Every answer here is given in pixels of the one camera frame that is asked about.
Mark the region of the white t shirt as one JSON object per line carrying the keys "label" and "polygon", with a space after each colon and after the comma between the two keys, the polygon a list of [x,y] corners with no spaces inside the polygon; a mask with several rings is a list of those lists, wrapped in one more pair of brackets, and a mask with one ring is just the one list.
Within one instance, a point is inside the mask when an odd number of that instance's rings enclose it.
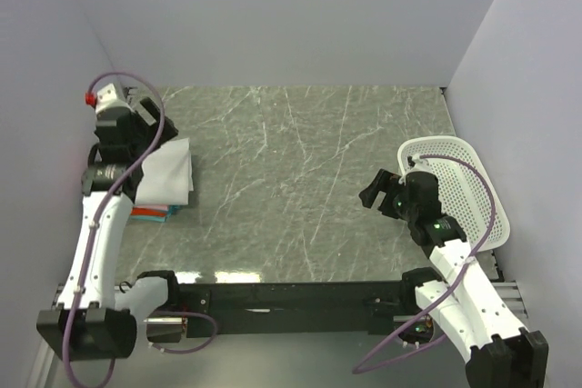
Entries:
{"label": "white t shirt", "polygon": [[194,190],[190,139],[168,141],[142,163],[136,206],[188,204]]}

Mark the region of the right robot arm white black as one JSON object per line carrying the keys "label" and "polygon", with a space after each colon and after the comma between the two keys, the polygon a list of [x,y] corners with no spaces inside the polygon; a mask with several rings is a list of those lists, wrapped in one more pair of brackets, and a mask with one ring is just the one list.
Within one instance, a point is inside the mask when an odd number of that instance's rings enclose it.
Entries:
{"label": "right robot arm white black", "polygon": [[400,306],[415,315],[368,352],[352,372],[367,373],[405,360],[400,355],[368,364],[407,328],[429,316],[462,356],[470,386],[543,386],[549,355],[545,336],[528,330],[508,308],[476,259],[481,246],[470,244],[457,220],[442,212],[437,177],[426,171],[400,176],[381,169],[360,193],[362,205],[371,207],[379,193],[386,195],[379,211],[407,223],[436,277],[401,289]]}

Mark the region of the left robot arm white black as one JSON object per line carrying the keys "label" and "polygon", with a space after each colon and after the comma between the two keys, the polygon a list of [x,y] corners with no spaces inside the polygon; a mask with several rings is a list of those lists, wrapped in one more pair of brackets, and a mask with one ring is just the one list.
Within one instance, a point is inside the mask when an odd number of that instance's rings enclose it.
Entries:
{"label": "left robot arm white black", "polygon": [[125,359],[135,348],[137,327],[150,314],[169,317],[181,308],[176,274],[139,274],[127,292],[115,285],[115,266],[126,223],[143,177],[139,161],[173,139],[177,130],[150,98],[140,105],[149,124],[120,98],[87,95],[98,138],[82,176],[83,219],[75,258],[54,308],[43,310],[36,329],[62,361]]}

